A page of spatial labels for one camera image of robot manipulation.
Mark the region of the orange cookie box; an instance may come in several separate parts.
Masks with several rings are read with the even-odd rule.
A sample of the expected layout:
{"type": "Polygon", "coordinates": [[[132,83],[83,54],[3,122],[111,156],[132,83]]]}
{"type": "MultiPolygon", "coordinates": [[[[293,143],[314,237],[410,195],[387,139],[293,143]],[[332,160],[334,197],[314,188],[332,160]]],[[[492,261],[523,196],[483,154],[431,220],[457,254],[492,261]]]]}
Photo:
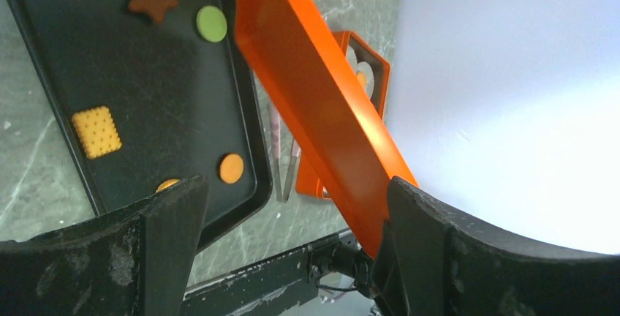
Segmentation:
{"type": "Polygon", "coordinates": [[[318,31],[310,36],[317,44],[310,49],[317,66],[309,69],[314,82],[300,88],[310,93],[310,100],[302,103],[300,115],[292,120],[300,138],[291,151],[296,177],[284,185],[284,194],[327,200],[330,196],[320,176],[326,177],[340,200],[352,199],[353,186],[363,174],[379,175],[379,187],[384,189],[390,173],[387,163],[396,156],[383,120],[390,63],[353,31],[334,32],[334,42],[318,31]],[[361,45],[374,57],[377,87],[372,100],[346,60],[350,43],[361,45]]]}

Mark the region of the black baking tray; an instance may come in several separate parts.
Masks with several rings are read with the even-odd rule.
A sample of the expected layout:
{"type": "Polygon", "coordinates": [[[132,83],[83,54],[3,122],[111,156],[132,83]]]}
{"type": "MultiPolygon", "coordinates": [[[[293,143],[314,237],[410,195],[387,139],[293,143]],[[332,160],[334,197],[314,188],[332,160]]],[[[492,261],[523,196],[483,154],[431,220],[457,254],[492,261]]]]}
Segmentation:
{"type": "Polygon", "coordinates": [[[201,249],[259,211],[272,176],[251,69],[232,33],[204,40],[196,15],[218,7],[234,26],[235,0],[178,0],[163,23],[130,0],[7,0],[96,215],[152,195],[169,178],[208,182],[201,249]],[[88,159],[72,115],[110,109],[122,147],[88,159]],[[221,158],[240,154],[234,184],[221,158]]]}

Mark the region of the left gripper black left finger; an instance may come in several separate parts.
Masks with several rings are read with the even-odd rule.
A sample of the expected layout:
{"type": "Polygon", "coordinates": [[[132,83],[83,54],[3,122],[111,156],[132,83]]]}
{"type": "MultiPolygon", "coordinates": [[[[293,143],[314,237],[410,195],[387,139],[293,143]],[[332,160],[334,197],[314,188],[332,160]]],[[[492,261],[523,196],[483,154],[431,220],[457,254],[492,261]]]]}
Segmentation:
{"type": "Polygon", "coordinates": [[[203,230],[200,176],[76,225],[1,243],[3,315],[178,315],[203,230]]]}

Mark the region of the orange tray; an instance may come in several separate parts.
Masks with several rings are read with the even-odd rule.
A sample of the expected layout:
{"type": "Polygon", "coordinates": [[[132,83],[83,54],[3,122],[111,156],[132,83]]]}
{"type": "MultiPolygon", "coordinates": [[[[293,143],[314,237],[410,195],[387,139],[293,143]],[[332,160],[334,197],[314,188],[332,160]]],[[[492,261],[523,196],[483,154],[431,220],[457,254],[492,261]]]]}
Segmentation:
{"type": "Polygon", "coordinates": [[[388,184],[414,176],[313,0],[237,0],[235,40],[362,248],[377,255],[388,184]]]}

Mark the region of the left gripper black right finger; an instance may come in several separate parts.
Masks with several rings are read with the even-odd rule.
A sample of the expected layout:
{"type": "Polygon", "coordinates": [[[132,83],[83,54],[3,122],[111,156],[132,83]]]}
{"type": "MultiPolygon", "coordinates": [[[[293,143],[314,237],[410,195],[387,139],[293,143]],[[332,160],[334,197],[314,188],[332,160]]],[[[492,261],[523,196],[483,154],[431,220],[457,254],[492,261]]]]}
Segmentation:
{"type": "Polygon", "coordinates": [[[619,257],[520,236],[393,178],[374,263],[383,315],[617,315],[619,257]]]}

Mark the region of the orange shell cookie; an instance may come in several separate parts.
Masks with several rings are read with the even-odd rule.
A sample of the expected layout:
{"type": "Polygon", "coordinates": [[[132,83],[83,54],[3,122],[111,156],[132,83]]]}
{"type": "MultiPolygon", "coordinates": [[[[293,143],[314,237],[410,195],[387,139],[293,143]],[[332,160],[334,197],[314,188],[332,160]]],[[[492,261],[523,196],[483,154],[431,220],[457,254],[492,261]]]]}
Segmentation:
{"type": "Polygon", "coordinates": [[[357,72],[356,78],[362,88],[365,89],[368,84],[368,78],[366,77],[366,74],[364,72],[357,72]]]}

